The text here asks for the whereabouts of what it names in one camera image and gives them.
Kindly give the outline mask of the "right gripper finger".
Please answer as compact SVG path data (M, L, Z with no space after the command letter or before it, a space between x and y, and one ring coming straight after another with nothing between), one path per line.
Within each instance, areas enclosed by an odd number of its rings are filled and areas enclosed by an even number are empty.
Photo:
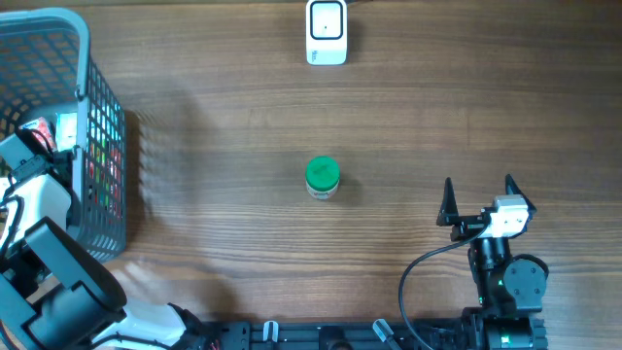
M436 223L438 225L454 225L459 221L459 211L450 177L445 179L443 197L438 211Z
M527 204L528 212L530 214L536 213L536 207L532 204L532 202L528 199L528 197L520 190L520 188L518 187L518 185L516 184L516 182L514 181L513 177L510 174L505 175L504 187L505 187L506 194L516 194L516 195L522 196L522 198L525 200Z

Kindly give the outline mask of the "green lid jar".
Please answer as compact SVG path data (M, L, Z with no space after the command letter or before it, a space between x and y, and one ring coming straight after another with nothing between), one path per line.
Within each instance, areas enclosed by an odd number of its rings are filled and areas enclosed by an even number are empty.
M306 189L316 199L327 200L331 198L339 187L340 178L339 164L332 157L315 157L306 166Z

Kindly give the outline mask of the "teal wet wipes pack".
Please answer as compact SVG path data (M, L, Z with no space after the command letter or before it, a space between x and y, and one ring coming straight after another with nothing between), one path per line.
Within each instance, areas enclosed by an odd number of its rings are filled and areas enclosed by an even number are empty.
M57 114L55 143L60 152L70 150L76 145L77 121L76 112Z

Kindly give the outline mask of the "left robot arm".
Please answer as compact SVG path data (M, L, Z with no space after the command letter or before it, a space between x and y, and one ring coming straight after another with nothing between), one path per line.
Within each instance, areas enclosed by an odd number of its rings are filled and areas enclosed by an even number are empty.
M17 130L1 143L12 167L1 209L1 340L8 349L208 349L187 309L126 297L118 280L65 231L71 198L50 143Z

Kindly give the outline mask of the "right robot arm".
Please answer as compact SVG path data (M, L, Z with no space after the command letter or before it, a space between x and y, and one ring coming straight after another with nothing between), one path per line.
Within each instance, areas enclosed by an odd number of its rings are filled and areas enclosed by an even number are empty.
M536 207L505 176L505 194L476 215L459 214L452 181L445 180L436 224L452 229L450 239L469 245L468 263L478 307L466 308L457 339L463 349L546 349L542 311L547 264L529 254L514 255L509 243L528 229Z

